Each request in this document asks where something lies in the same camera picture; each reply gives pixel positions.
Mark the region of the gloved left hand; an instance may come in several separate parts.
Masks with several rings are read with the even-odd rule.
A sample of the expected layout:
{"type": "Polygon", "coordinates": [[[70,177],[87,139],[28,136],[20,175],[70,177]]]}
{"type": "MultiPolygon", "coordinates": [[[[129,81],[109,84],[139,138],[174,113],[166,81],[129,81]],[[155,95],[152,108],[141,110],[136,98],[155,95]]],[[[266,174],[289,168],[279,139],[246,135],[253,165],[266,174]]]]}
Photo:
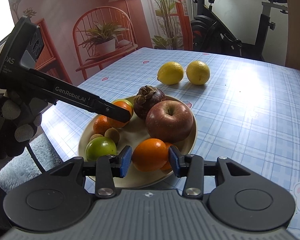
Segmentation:
{"type": "Polygon", "coordinates": [[[48,102],[21,98],[7,90],[0,94],[0,159],[21,155],[37,133],[48,102]]]}

